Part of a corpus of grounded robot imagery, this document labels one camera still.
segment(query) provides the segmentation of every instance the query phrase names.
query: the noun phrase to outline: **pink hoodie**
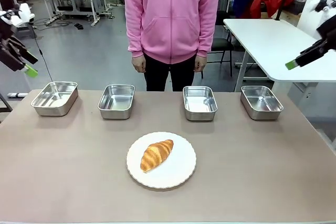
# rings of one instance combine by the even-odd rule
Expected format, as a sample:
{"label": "pink hoodie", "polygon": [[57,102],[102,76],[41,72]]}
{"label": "pink hoodie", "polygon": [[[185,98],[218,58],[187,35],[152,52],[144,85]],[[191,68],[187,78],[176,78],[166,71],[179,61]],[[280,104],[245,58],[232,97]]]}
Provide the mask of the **pink hoodie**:
{"label": "pink hoodie", "polygon": [[215,30],[218,0],[125,0],[132,57],[144,53],[169,64],[196,53],[206,57]]}

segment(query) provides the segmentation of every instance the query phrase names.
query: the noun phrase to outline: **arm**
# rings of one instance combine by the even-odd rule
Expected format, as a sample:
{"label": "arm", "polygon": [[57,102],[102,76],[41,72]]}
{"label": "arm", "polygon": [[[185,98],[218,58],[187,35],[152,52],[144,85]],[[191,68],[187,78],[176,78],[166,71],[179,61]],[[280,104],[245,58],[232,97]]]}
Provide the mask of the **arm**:
{"label": "arm", "polygon": [[216,14],[218,0],[200,0],[198,11],[200,13],[199,43],[197,55],[206,57],[211,50],[211,45],[215,32]]}
{"label": "arm", "polygon": [[128,51],[132,52],[132,57],[143,55],[141,47],[142,13],[142,0],[125,0],[126,28],[130,43]]}

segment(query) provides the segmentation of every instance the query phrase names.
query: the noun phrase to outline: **croissant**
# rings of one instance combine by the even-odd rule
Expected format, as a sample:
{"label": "croissant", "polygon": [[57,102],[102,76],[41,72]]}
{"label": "croissant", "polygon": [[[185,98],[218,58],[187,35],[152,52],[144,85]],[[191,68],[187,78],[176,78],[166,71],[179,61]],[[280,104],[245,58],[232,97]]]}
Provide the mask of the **croissant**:
{"label": "croissant", "polygon": [[143,153],[140,168],[144,172],[148,172],[149,170],[158,167],[167,159],[173,149],[173,146],[173,140],[166,140],[151,144]]}

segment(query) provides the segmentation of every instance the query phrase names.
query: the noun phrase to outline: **stainless steel container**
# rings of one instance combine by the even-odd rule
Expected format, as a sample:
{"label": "stainless steel container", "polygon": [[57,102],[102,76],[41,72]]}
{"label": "stainless steel container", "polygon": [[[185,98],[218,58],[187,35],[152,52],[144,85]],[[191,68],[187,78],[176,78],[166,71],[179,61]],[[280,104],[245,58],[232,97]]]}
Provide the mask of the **stainless steel container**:
{"label": "stainless steel container", "polygon": [[189,86],[183,89],[185,116],[189,121],[212,121],[217,111],[214,94],[209,87]]}
{"label": "stainless steel container", "polygon": [[77,83],[54,81],[47,84],[31,105],[41,116],[64,116],[78,97]]}
{"label": "stainless steel container", "polygon": [[244,86],[240,99],[253,120],[276,120],[283,106],[268,87]]}
{"label": "stainless steel container", "polygon": [[135,87],[132,85],[108,85],[98,103],[104,119],[128,119],[131,116]]}

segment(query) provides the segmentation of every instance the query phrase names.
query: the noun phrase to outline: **white plate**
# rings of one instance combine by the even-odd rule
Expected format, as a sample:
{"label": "white plate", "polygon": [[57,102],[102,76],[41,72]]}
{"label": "white plate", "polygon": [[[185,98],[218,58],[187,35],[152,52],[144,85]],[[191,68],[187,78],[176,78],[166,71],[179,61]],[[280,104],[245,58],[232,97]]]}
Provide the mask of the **white plate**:
{"label": "white plate", "polygon": [[[143,153],[150,144],[173,140],[168,158],[157,168],[144,173],[140,168]],[[169,132],[154,132],[136,140],[128,150],[127,169],[139,183],[152,188],[171,188],[185,182],[194,172],[196,154],[183,137]]]}

